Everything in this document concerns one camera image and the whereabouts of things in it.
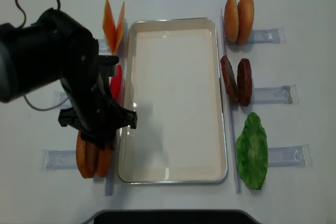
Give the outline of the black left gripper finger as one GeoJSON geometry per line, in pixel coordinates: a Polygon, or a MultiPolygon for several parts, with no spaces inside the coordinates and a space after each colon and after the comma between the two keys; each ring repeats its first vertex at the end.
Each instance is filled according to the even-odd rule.
{"type": "Polygon", "coordinates": [[[111,151],[114,151],[115,150],[115,140],[105,141],[105,149],[107,148],[111,151]]]}
{"type": "Polygon", "coordinates": [[[105,143],[98,143],[98,144],[96,144],[96,146],[99,150],[102,150],[102,151],[104,151],[106,149],[106,144],[105,143]]]}

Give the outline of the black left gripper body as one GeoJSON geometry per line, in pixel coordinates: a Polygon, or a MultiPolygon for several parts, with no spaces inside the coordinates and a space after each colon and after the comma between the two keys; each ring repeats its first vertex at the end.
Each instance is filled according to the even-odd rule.
{"type": "Polygon", "coordinates": [[[72,109],[61,110],[59,123],[79,130],[84,141],[105,145],[116,131],[136,128],[137,113],[123,108],[112,97],[109,78],[119,63],[118,56],[99,55],[98,41],[88,30],[71,35],[66,52],[69,58],[61,84],[72,109]]]}

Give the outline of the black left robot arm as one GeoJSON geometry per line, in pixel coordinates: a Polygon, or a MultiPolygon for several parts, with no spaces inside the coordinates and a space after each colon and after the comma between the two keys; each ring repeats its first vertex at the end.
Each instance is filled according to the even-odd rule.
{"type": "Polygon", "coordinates": [[[60,125],[104,148],[118,129],[137,126],[136,112],[120,106],[110,91],[109,77],[118,61],[100,55],[91,32],[60,10],[46,10],[26,28],[2,24],[1,102],[59,80],[71,103],[60,111],[60,125]]]}

